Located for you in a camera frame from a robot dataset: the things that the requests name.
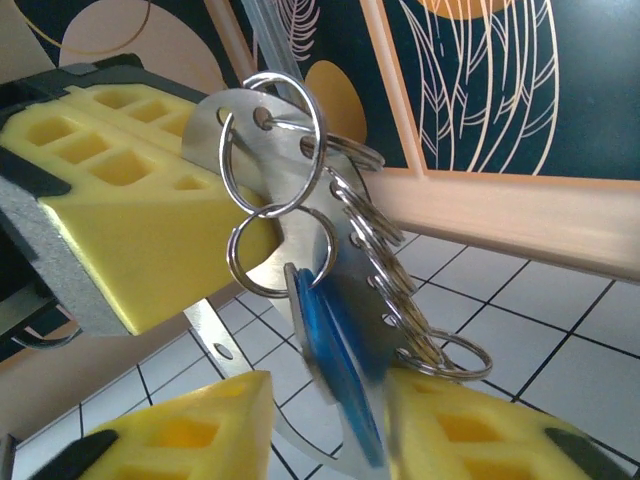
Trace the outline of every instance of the white tile floor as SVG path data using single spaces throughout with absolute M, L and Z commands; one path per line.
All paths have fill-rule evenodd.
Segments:
M 495 370 L 471 388 L 569 420 L 640 478 L 640 287 L 415 234 L 397 251 L 422 285 L 415 300 L 431 323 L 492 353 Z M 250 293 L 220 314 L 254 367 L 272 371 L 294 426 L 335 453 L 337 418 L 310 383 L 291 326 Z M 21 443 L 13 478 L 102 422 L 220 378 L 188 332 Z M 274 433 L 270 480 L 342 478 Z

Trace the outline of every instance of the yellow foam with square holes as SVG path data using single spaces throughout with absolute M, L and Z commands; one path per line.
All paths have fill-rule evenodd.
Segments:
M 80 480 L 266 480 L 272 394 L 249 372 L 101 425 L 119 438 Z
M 115 87 L 109 88 L 103 100 L 113 106 L 140 102 L 136 89 L 123 88 L 117 96 Z M 139 116 L 164 113 L 153 102 L 170 106 L 168 97 L 145 98 Z M 180 99 L 175 103 L 184 106 Z M 137 335 L 232 281 L 227 240 L 247 214 L 229 198 L 219 176 L 171 153 L 179 137 L 164 141 L 160 130 L 155 143 L 145 141 L 131 135 L 120 116 L 106 121 L 80 107 L 61 100 L 30 106 L 4 125 L 0 145 L 71 185 L 69 194 L 40 203 Z M 167 148 L 159 148 L 163 143 Z M 263 204 L 242 191 L 252 203 Z M 277 244 L 270 222 L 252 222 L 240 245 L 244 268 L 262 263 Z
M 404 369 L 387 392 L 394 480 L 589 480 L 544 430 L 584 434 L 554 417 Z
M 195 108 L 192 102 L 137 84 L 71 86 L 67 91 L 62 102 L 180 155 L 182 133 Z

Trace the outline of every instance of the orange circle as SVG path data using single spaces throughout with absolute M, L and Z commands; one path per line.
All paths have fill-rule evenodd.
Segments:
M 486 12 L 499 12 L 508 7 L 511 0 L 418 0 L 430 12 L 453 20 L 482 17 L 482 5 Z

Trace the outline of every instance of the yellow foam block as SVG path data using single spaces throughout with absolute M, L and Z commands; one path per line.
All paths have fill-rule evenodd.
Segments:
M 81 480 L 264 480 L 271 376 L 250 372 L 101 425 L 119 438 Z
M 247 214 L 219 176 L 117 125 L 52 101 L 11 117 L 0 145 L 71 185 L 40 203 L 126 328 L 140 334 L 232 281 L 227 240 Z M 253 222 L 240 245 L 243 266 L 259 265 L 277 244 L 270 222 Z
M 545 434 L 556 418 L 408 370 L 388 381 L 395 480 L 589 480 Z
M 71 86 L 67 91 L 62 102 L 180 156 L 192 102 L 148 85 Z

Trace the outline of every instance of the keychain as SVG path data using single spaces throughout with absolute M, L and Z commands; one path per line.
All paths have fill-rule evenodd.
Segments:
M 304 102 L 300 108 L 263 90 L 285 84 Z M 218 162 L 212 164 L 217 153 Z M 327 132 L 324 116 L 306 88 L 288 75 L 262 72 L 242 89 L 201 102 L 183 136 L 183 156 L 219 173 L 229 195 L 250 215 L 233 230 L 227 261 L 247 290 L 271 299 L 292 321 L 303 358 L 325 399 L 336 403 L 343 447 L 335 459 L 317 450 L 276 414 L 276 430 L 320 463 L 356 478 L 388 479 L 391 452 L 384 435 L 385 372 L 395 359 L 408 368 L 443 378 L 483 378 L 490 356 L 453 333 L 431 328 L 414 304 L 415 286 L 388 247 L 402 232 L 370 201 L 358 169 L 379 171 L 375 151 Z M 238 184 L 267 200 L 257 207 Z M 282 243 L 251 272 L 239 258 L 242 232 L 256 218 L 278 222 Z M 185 311 L 214 347 L 228 375 L 250 370 L 215 311 L 201 301 Z M 382 317 L 389 315 L 394 326 Z M 434 339 L 468 349 L 483 368 L 457 367 Z

